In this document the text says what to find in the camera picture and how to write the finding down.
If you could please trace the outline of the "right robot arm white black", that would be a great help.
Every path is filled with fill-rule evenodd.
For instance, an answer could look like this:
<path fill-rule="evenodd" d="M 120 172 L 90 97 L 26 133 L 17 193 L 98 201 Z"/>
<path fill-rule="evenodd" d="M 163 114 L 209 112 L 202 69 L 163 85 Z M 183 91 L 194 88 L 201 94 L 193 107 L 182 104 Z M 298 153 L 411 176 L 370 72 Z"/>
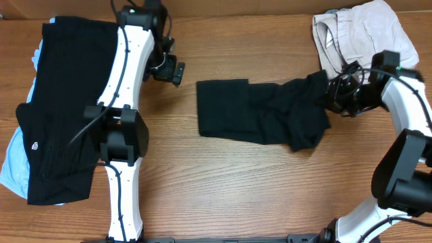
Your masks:
<path fill-rule="evenodd" d="M 431 174 L 416 167 L 431 166 L 431 106 L 421 73 L 402 68 L 399 53 L 384 50 L 374 54 L 370 68 L 346 65 L 316 103 L 343 117 L 382 107 L 397 138 L 373 173 L 370 197 L 312 241 L 378 242 L 399 222 L 426 226 L 418 217 L 431 212 Z"/>

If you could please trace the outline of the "black t-shirt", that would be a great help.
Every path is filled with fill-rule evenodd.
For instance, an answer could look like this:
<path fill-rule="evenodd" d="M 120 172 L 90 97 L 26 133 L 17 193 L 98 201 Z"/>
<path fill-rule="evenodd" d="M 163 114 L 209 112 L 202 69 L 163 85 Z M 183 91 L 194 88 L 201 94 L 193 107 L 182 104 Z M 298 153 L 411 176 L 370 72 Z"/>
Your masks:
<path fill-rule="evenodd" d="M 286 144 L 292 151 L 313 149 L 331 127 L 315 101 L 327 91 L 324 71 L 284 84 L 251 84 L 247 79 L 196 84 L 201 136 L 257 144 Z"/>

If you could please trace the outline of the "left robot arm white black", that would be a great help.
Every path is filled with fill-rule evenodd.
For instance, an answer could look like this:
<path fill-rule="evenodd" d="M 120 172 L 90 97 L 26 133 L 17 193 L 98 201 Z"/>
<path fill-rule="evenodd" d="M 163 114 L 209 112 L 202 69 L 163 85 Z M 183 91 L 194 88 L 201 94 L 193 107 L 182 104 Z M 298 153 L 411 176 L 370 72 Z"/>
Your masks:
<path fill-rule="evenodd" d="M 172 53 L 174 38 L 165 27 L 172 18 L 160 0 L 133 3 L 114 12 L 117 47 L 106 87 L 87 106 L 81 130 L 88 134 L 109 180 L 111 223 L 105 242 L 143 242 L 139 171 L 149 147 L 149 129 L 139 113 L 140 88 L 149 78 L 179 86 L 185 64 Z"/>

